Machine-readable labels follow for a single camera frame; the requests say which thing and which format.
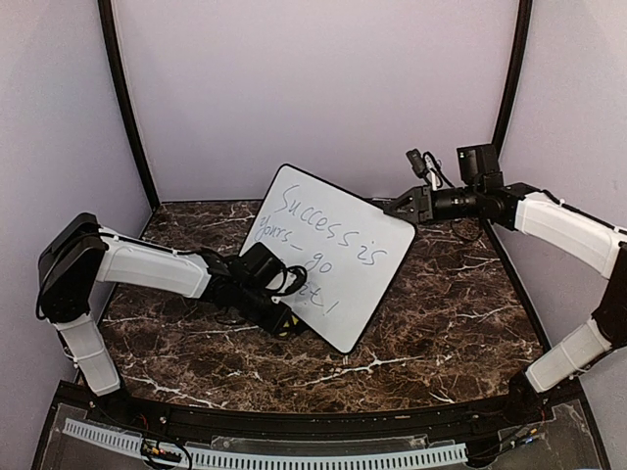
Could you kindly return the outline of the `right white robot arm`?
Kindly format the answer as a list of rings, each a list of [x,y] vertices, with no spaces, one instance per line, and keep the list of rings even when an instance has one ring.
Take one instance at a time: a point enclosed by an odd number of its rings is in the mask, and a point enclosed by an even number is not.
[[[539,413],[559,383],[625,347],[626,231],[568,205],[548,190],[506,184],[492,144],[461,147],[457,153],[462,186],[416,186],[385,204],[384,212],[412,224],[471,217],[496,223],[582,260],[607,282],[591,317],[509,380],[500,415],[506,423],[519,425]]]

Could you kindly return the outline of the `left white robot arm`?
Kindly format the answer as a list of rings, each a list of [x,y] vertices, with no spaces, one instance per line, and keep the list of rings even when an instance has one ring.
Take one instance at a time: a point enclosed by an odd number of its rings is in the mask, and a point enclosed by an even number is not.
[[[307,326],[283,300],[307,279],[304,267],[286,265],[261,242],[238,256],[180,251],[120,235],[83,212],[38,259],[35,315],[55,327],[87,387],[101,397],[101,412],[128,427],[138,418],[138,406],[120,391],[121,376],[91,315],[95,283],[152,288],[235,309],[269,334],[288,337]]]

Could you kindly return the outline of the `white whiteboard black frame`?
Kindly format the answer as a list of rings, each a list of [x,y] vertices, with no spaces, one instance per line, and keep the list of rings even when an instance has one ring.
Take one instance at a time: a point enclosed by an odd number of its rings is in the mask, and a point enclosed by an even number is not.
[[[257,242],[307,281],[286,298],[340,353],[350,353],[409,252],[415,227],[292,165],[268,188],[242,248]]]

